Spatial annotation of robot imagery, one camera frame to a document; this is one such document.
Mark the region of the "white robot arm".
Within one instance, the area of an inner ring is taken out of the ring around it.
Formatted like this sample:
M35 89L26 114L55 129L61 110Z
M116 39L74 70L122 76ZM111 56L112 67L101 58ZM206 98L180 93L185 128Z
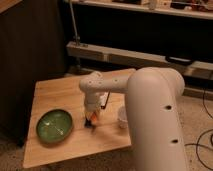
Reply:
M97 109L102 92L125 95L136 171L189 171L176 103L184 87L178 71L159 67L109 79L93 72L79 83L89 112Z

